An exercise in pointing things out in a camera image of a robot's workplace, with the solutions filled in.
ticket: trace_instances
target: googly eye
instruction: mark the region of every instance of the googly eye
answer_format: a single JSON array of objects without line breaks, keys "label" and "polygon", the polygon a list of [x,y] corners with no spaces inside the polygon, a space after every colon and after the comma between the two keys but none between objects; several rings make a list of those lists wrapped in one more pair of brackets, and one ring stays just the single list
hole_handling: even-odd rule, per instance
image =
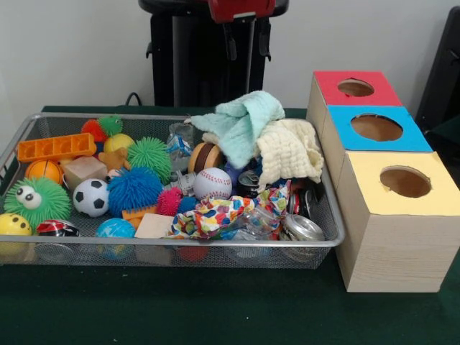
[{"label": "googly eye", "polygon": [[35,193],[34,188],[30,187],[29,185],[23,185],[18,188],[16,191],[16,199],[20,202],[23,203],[26,196],[29,195],[30,193]]},{"label": "googly eye", "polygon": [[35,210],[42,204],[42,196],[39,193],[32,192],[25,196],[22,205],[28,210]]}]

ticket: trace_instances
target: colorful fabric scrap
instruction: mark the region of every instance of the colorful fabric scrap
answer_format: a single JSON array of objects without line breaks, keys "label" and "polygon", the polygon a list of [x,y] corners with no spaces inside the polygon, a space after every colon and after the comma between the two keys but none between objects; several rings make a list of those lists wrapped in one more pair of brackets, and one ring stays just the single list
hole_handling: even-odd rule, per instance
[{"label": "colorful fabric scrap", "polygon": [[289,198],[290,181],[280,188],[265,190],[257,198],[232,196],[229,200],[207,198],[195,210],[176,215],[169,239],[210,239],[236,218],[261,205],[277,216],[284,216]]}]

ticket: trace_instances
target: white wall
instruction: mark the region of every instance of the white wall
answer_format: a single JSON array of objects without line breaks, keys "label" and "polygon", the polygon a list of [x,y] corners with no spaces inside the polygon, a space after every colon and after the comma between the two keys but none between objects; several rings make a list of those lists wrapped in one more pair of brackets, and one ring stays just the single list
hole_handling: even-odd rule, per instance
[{"label": "white wall", "polygon": [[[383,70],[415,112],[456,0],[291,0],[272,20],[265,88],[305,107],[311,73]],[[0,147],[44,105],[153,102],[150,16],[131,0],[0,0]]]}]

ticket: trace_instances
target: stacked boxes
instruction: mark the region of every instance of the stacked boxes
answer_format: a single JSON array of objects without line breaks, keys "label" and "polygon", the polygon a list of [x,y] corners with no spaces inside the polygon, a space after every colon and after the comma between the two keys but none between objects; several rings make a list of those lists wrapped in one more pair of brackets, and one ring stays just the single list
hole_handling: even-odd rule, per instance
[{"label": "stacked boxes", "polygon": [[460,192],[380,72],[315,72],[317,129],[347,227],[349,292],[436,292],[460,245]]}]

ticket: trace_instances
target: black cable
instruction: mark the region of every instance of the black cable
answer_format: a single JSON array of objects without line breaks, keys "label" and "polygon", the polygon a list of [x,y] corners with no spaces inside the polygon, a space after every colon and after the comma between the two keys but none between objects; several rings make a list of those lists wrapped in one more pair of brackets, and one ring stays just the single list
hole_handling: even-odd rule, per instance
[{"label": "black cable", "polygon": [[137,93],[135,93],[135,92],[131,92],[131,93],[129,94],[128,99],[126,100],[126,102],[125,102],[124,105],[125,105],[125,106],[128,106],[129,103],[131,102],[131,98],[133,98],[133,97],[136,98],[137,104],[138,104],[139,106],[142,106],[141,98],[140,98],[139,95],[138,95]]}]

